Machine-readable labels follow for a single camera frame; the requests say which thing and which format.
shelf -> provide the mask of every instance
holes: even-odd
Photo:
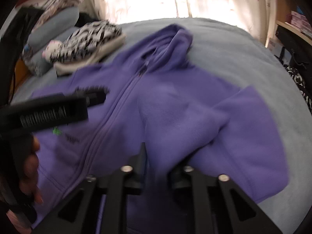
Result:
[[[288,24],[282,23],[281,21],[276,21],[276,24],[286,28],[287,30],[289,30],[291,32],[293,32],[294,34],[296,34],[297,36],[299,36],[300,38],[302,38],[303,40],[305,40],[306,42],[308,42],[312,46],[312,40],[309,37],[307,37],[306,35],[304,35],[303,33],[301,33],[299,30],[295,29],[294,27],[292,27]]]

purple hoodie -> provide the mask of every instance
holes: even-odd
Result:
[[[167,173],[199,149],[190,165],[228,174],[260,202],[288,183],[282,142],[270,111],[252,87],[240,89],[192,65],[192,35],[170,25],[121,52],[111,64],[93,65],[37,91],[71,94],[77,87],[107,87],[89,120],[36,133],[38,221],[87,175],[103,176],[127,163],[146,142],[146,188],[128,198],[129,233],[185,233],[186,216],[166,186]]]

gray bedsheet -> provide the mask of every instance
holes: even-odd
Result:
[[[194,34],[188,55],[194,64],[238,86],[254,85],[270,107],[285,146],[290,182],[260,207],[284,234],[293,233],[312,205],[312,117],[297,86],[270,51],[248,33],[212,20],[157,19],[125,24],[127,40],[122,49],[171,23]],[[34,89],[55,81],[52,70],[38,81],[32,78],[14,101],[25,100]]]

screw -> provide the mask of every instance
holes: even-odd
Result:
[[[88,182],[96,181],[96,177],[94,177],[93,175],[88,175],[85,179],[86,179]]]
[[[194,171],[194,168],[192,166],[189,166],[189,165],[184,166],[183,169],[186,173],[190,173],[190,172]]]
[[[130,165],[125,165],[123,167],[121,167],[121,170],[124,172],[124,173],[129,173],[130,171],[133,170],[132,166]]]
[[[226,174],[221,174],[221,175],[218,177],[218,179],[219,179],[220,181],[226,182],[226,181],[229,181],[229,180],[230,180],[230,177],[227,176]]]

stuffed animal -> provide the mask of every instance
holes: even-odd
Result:
[[[42,57],[46,59],[47,62],[51,63],[50,58],[52,52],[56,51],[62,46],[63,42],[58,40],[51,40],[50,43],[47,45],[46,50],[42,52]]]

